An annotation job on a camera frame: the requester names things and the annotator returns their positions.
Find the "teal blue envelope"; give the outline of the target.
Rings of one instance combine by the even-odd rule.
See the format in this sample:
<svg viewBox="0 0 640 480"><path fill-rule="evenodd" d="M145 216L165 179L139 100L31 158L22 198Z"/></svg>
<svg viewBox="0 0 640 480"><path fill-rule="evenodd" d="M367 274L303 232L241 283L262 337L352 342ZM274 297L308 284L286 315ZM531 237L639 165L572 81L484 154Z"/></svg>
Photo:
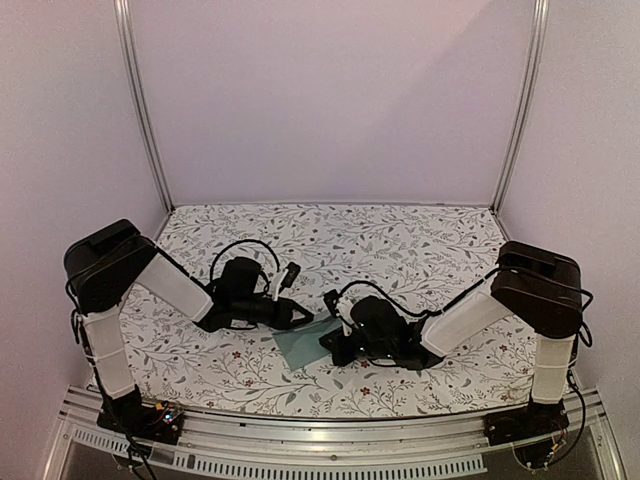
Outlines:
<svg viewBox="0 0 640 480"><path fill-rule="evenodd" d="M328 312L314 317L309 324L288 331L276 331L273 339L290 370L298 370L330 355L320 344L320 339L335 329L341 322Z"/></svg>

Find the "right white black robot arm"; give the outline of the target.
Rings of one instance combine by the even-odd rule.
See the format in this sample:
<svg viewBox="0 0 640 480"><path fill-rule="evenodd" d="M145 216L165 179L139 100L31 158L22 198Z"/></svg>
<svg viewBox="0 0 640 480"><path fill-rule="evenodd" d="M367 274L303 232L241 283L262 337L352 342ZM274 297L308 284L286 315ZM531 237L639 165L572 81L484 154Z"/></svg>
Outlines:
<svg viewBox="0 0 640 480"><path fill-rule="evenodd" d="M346 293L331 290L323 297L340 325L321 336L319 344L338 367L358 359L388 360L422 371L506 317L524 321L537 336L530 404L516 421L527 436L539 435L554 422L575 342L593 342L584 312L594 296L582 286L578 263L517 241L503 244L495 267L438 310L410 312L383 290L350 304Z"/></svg>

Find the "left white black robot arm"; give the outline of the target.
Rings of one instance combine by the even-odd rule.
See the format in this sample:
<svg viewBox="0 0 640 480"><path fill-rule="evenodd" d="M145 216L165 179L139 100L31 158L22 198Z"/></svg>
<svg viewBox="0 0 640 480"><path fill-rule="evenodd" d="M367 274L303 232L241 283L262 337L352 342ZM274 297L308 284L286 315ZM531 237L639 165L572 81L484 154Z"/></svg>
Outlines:
<svg viewBox="0 0 640 480"><path fill-rule="evenodd" d="M64 253L74 335L110 405L111 419L126 433L141 433L149 423L146 408L138 404L121 329L121 312L132 291L144 291L207 333L232 329L236 322L290 331L313 320L311 311L284 294L299 276L298 264L276 261L272 275L246 256L227 261L216 256L212 265L222 270L198 279L127 219L76 241Z"/></svg>

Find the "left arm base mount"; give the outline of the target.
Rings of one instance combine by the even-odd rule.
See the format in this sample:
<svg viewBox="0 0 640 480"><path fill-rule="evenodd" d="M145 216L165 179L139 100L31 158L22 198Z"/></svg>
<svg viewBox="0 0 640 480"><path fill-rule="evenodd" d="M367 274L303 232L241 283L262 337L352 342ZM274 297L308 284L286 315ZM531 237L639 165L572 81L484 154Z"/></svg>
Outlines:
<svg viewBox="0 0 640 480"><path fill-rule="evenodd" d="M124 398L104 403L97 419L103 429L168 445L178 443L183 424L184 410L177 405L161 402L151 406Z"/></svg>

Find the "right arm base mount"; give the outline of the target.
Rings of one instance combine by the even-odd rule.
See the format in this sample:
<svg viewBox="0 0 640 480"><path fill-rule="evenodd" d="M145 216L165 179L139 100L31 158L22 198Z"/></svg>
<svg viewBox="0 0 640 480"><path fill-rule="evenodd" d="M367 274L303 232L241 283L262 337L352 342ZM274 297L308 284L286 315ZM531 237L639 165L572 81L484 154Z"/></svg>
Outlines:
<svg viewBox="0 0 640 480"><path fill-rule="evenodd" d="M483 434L491 446L550 435L568 426L563 401L555 405L533 402L483 417Z"/></svg>

